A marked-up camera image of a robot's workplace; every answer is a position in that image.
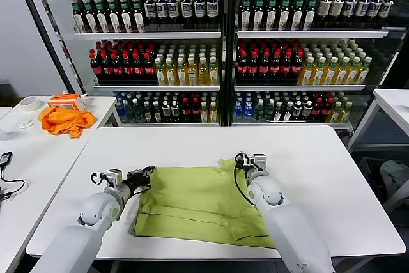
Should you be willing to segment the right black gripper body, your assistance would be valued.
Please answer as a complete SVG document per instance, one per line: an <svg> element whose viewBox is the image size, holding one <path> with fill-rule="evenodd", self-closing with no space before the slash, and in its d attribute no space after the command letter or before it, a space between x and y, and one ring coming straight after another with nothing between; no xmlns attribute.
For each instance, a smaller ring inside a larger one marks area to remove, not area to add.
<svg viewBox="0 0 409 273"><path fill-rule="evenodd" d="M246 153L240 152L238 154L238 169L243 170L245 173L253 169L252 158Z"/></svg>

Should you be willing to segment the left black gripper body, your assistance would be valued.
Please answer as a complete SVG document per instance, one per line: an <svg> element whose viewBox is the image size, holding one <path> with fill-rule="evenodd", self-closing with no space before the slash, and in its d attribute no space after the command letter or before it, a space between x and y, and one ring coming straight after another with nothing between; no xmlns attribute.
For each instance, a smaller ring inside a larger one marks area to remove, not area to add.
<svg viewBox="0 0 409 273"><path fill-rule="evenodd" d="M140 187L150 188L150 175L139 174L127 177L126 185L131 191L136 191Z"/></svg>

